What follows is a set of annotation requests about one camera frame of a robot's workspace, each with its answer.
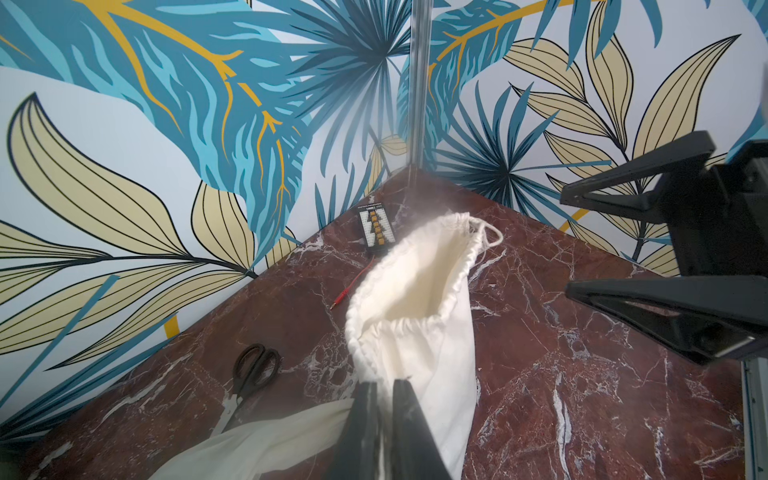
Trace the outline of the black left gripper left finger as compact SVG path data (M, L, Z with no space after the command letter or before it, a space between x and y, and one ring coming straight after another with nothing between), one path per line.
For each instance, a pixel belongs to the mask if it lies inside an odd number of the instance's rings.
M373 480L378 476L379 405L377 384L364 382L334 449L327 479Z

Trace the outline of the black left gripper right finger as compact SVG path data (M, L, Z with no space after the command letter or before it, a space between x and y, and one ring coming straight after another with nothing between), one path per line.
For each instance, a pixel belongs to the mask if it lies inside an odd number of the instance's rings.
M416 393L408 380L393 386L393 479L450 479Z

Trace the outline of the white drawstring soil bag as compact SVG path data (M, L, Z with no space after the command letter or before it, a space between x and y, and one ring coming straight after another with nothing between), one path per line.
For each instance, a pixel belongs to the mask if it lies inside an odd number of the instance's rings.
M291 416L251 422L174 456L154 479L255 479L287 470L334 446L352 399L314 406Z

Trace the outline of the large white cloth bag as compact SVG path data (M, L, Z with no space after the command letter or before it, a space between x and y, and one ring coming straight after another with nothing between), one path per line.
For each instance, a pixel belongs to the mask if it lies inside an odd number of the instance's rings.
M451 213L401 239L351 297L345 338L358 378L377 386L382 439L392 440L394 384L407 380L449 475L462 475L476 408L476 354L468 277L504 236Z

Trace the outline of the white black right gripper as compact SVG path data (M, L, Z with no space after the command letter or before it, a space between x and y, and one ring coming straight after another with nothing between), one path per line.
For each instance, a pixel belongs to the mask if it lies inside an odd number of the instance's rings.
M565 295L698 365L767 356L767 142L703 169L714 150L695 131L560 194L563 205L665 221L679 273L697 277L573 281ZM642 193L603 192L654 177Z

